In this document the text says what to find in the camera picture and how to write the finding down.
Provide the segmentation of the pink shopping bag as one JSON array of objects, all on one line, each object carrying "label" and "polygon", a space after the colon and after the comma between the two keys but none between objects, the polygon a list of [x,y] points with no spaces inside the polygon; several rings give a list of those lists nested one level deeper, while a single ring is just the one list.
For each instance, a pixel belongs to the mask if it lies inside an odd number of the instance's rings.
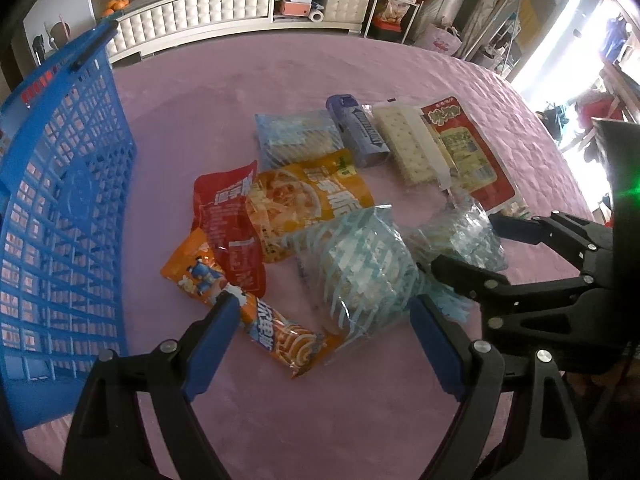
[{"label": "pink shopping bag", "polygon": [[438,21],[428,24],[414,45],[427,51],[454,55],[460,49],[462,39],[460,32],[454,26],[444,21]]}]

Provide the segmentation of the red framed biscuit packet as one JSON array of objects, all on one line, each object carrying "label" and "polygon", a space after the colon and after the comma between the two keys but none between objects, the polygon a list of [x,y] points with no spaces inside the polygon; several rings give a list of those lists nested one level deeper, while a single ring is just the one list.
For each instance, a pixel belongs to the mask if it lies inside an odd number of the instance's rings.
[{"label": "red framed biscuit packet", "polygon": [[487,212],[516,199],[508,172],[456,96],[422,106],[421,112],[454,162],[459,185]]}]

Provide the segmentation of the yellow chips snack packet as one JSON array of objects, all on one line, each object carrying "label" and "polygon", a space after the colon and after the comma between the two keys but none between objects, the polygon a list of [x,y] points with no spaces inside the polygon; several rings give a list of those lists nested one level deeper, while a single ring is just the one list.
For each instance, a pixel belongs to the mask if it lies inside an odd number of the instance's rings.
[{"label": "yellow chips snack packet", "polygon": [[266,263],[288,258],[281,240],[316,223],[374,205],[372,194],[346,148],[258,174],[247,212],[262,242]]}]

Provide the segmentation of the oranges on plate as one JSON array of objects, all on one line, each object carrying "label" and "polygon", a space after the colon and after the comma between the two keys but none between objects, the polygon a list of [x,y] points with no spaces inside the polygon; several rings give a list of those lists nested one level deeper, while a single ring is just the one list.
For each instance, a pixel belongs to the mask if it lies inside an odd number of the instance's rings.
[{"label": "oranges on plate", "polygon": [[102,13],[102,16],[106,18],[118,11],[124,10],[129,6],[129,0],[110,0]]}]

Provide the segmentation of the small blue striped bag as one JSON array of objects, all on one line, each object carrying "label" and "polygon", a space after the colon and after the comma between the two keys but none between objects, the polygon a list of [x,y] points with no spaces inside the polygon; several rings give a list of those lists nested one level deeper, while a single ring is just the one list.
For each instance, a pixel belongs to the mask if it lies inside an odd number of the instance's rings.
[{"label": "small blue striped bag", "polygon": [[420,224],[400,229],[414,261],[431,270],[438,256],[479,266],[490,272],[506,270],[506,254],[482,205],[469,193],[456,191],[446,207]]}]

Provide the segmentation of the clear cracker pack white band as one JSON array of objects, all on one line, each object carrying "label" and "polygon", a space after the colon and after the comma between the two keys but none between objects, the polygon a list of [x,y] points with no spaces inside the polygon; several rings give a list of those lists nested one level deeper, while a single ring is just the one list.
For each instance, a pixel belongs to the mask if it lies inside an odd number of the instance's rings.
[{"label": "clear cracker pack white band", "polygon": [[406,185],[436,182],[441,190],[452,187],[454,162],[420,110],[389,102],[372,107],[371,116]]}]

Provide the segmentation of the white tufted tv cabinet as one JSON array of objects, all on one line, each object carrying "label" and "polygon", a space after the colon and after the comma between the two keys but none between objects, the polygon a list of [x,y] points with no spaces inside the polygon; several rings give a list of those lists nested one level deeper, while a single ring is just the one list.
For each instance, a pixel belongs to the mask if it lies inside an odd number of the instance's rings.
[{"label": "white tufted tv cabinet", "polygon": [[280,0],[136,0],[115,14],[112,63],[206,39],[270,30],[340,30],[359,35],[369,0],[314,0],[316,18],[280,13]]}]

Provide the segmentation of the light blue cracker packet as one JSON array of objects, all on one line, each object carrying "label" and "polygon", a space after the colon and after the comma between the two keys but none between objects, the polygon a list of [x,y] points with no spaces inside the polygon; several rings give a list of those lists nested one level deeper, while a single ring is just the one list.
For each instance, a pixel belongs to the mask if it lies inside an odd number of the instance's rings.
[{"label": "light blue cracker packet", "polygon": [[344,148],[340,129],[326,110],[296,114],[256,114],[262,169],[308,162]]}]

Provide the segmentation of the orange noodle snack packet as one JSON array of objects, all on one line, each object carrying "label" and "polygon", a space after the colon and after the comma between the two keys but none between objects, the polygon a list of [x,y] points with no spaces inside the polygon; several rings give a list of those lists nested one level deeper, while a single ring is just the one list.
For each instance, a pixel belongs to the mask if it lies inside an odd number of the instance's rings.
[{"label": "orange noodle snack packet", "polygon": [[307,373],[341,342],[327,332],[308,330],[250,292],[229,283],[200,229],[186,237],[160,274],[209,307],[224,292],[235,296],[239,300],[240,325],[244,332],[273,359],[288,367],[294,377]]}]

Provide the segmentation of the dark blue gum packet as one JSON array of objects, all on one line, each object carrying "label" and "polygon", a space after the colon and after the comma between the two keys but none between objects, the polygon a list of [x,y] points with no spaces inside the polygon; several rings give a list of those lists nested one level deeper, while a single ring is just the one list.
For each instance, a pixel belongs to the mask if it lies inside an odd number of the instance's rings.
[{"label": "dark blue gum packet", "polygon": [[390,149],[378,129],[351,94],[329,96],[326,110],[340,129],[345,148],[352,153],[357,167],[380,166],[390,157]]}]

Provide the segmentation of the blue striped cookie bag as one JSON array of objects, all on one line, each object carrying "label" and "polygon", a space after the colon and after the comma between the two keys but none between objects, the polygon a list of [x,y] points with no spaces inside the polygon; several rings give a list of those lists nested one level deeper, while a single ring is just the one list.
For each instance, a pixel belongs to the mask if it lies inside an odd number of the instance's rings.
[{"label": "blue striped cookie bag", "polygon": [[419,264],[397,229],[389,204],[357,209],[282,238],[298,259],[322,328],[337,348],[359,344],[399,322],[425,295],[446,318],[465,322],[471,310]]}]

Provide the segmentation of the red snack packet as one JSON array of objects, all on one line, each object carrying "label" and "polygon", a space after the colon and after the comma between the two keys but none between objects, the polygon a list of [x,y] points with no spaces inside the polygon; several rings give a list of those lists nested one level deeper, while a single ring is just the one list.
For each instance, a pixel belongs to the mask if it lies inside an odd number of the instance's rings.
[{"label": "red snack packet", "polygon": [[256,160],[199,176],[193,185],[192,230],[205,233],[216,263],[231,284],[262,298],[266,292],[262,242],[246,209],[256,176]]}]

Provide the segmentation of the blue plastic basket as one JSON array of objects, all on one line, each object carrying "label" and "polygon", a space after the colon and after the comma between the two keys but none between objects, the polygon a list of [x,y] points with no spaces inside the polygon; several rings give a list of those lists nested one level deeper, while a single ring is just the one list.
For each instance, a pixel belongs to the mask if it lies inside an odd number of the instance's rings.
[{"label": "blue plastic basket", "polygon": [[104,22],[1,107],[1,395],[17,431],[75,408],[96,357],[127,350],[122,233],[137,149]]}]

